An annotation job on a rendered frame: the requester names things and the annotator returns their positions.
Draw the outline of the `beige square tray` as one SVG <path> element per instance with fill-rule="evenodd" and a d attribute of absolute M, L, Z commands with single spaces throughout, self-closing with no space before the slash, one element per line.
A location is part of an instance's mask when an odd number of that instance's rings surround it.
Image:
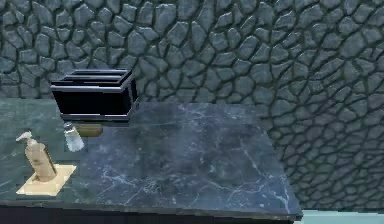
<path fill-rule="evenodd" d="M 49 181 L 42 182 L 34 173 L 17 191 L 18 195 L 56 196 L 76 170 L 75 165 L 55 164 L 57 175 Z"/>

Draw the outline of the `white salt shaker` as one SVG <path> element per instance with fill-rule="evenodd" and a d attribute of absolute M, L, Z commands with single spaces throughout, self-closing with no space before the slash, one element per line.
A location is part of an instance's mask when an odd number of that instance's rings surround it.
<path fill-rule="evenodd" d="M 84 142 L 76 127 L 71 122 L 64 124 L 64 136 L 69 151 L 77 152 L 84 148 Z"/>

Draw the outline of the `brown oval object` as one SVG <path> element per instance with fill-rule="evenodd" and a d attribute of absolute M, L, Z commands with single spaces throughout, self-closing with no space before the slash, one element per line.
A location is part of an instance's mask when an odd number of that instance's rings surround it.
<path fill-rule="evenodd" d="M 103 133 L 101 124 L 78 123 L 75 127 L 82 137 L 98 137 Z"/>

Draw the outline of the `black toaster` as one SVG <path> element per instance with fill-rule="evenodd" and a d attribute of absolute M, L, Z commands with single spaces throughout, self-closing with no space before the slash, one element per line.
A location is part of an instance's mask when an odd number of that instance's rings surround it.
<path fill-rule="evenodd" d="M 66 121 L 125 122 L 138 106 L 131 70 L 76 69 L 50 89 Z"/>

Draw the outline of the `dark marble kitchen counter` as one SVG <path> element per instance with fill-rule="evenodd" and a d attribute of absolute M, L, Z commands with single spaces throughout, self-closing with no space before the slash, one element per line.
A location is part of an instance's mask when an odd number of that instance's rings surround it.
<path fill-rule="evenodd" d="M 17 190 L 31 174 L 30 131 L 58 164 L 76 167 L 55 196 Z M 303 213 L 256 109 L 141 103 L 85 147 L 66 147 L 52 100 L 0 99 L 0 205 L 120 214 L 142 224 L 294 224 Z"/>

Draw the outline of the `beige soap dispenser bottle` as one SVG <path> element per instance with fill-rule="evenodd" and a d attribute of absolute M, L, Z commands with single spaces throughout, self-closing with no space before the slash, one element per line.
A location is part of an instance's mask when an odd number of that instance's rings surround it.
<path fill-rule="evenodd" d="M 35 171 L 39 181 L 47 182 L 57 176 L 56 168 L 48 153 L 47 147 L 32 137 L 30 131 L 22 133 L 16 141 L 26 140 L 25 155 Z"/>

